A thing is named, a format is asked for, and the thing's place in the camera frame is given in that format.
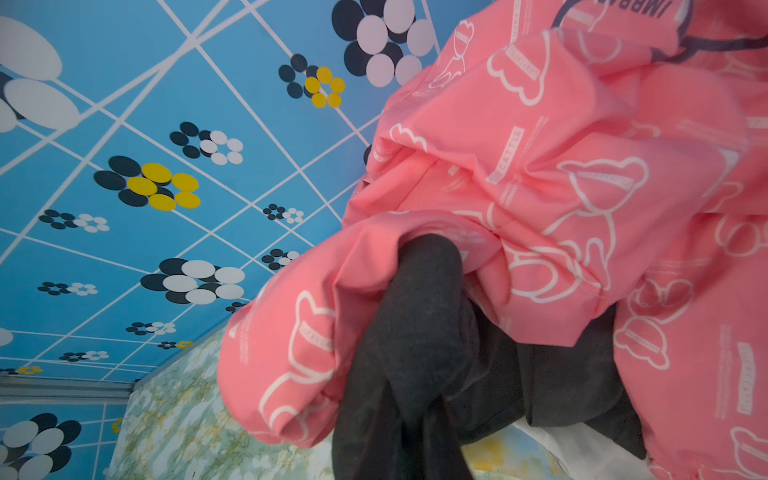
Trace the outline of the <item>dark grey cloth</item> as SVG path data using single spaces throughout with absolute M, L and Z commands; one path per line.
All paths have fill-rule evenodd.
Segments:
M 438 235 L 398 253 L 395 276 L 352 364 L 332 440 L 338 479 L 467 479 L 464 445 L 518 420 L 585 425 L 608 473 L 629 478 L 647 451 L 613 358 L 616 311 L 571 347 L 521 344 L 463 293 L 457 247 Z

